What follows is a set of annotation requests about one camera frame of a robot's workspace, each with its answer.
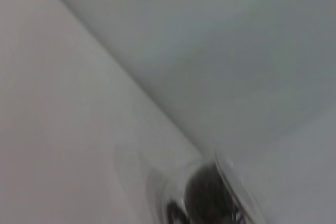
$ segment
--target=gray wall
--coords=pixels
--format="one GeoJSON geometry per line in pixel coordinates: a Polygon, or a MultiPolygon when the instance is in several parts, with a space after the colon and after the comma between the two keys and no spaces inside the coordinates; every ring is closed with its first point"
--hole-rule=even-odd
{"type": "Polygon", "coordinates": [[[336,98],[336,0],[64,1],[205,152],[255,155],[336,98]]]}

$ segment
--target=glass object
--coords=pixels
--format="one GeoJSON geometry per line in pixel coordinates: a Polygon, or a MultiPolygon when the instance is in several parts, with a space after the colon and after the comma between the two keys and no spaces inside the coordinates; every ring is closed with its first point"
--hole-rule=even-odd
{"type": "Polygon", "coordinates": [[[173,173],[163,189],[160,215],[163,224],[266,224],[243,179],[218,153],[173,173]]]}

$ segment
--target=clear glass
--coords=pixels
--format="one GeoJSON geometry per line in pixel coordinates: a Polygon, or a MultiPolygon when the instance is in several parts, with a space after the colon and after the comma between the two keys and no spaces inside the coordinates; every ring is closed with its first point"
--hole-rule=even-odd
{"type": "Polygon", "coordinates": [[[170,176],[162,192],[160,216],[162,224],[266,224],[243,178],[218,153],[170,176]]]}

